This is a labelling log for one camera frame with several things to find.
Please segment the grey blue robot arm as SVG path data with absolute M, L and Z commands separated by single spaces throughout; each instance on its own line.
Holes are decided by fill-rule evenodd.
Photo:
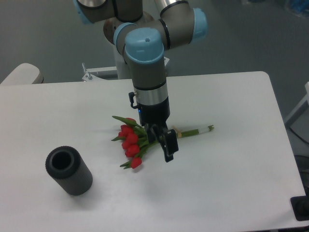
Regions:
M 130 72 L 134 91 L 131 107 L 139 112 L 148 141 L 158 142 L 166 162 L 178 151 L 176 132 L 167 127 L 170 115 L 164 52 L 206 37 L 205 13 L 186 0 L 157 0 L 160 17 L 142 23 L 141 0 L 76 0 L 74 6 L 84 23 L 115 19 L 113 44 Z

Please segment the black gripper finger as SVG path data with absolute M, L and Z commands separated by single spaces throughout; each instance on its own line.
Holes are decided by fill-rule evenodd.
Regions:
M 174 153 L 179 150 L 176 131 L 163 128 L 158 141 L 163 149 L 165 162 L 172 161 Z
M 149 143 L 154 143 L 158 141 L 159 131 L 156 124 L 145 124 L 144 129 L 146 131 Z

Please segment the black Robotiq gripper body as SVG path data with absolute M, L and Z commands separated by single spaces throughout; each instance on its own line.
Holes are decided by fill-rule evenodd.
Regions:
M 159 135 L 163 128 L 167 128 L 166 120 L 170 115 L 169 98 L 156 105 L 144 105 L 138 103 L 139 117 L 142 126 L 145 124 L 156 124 Z

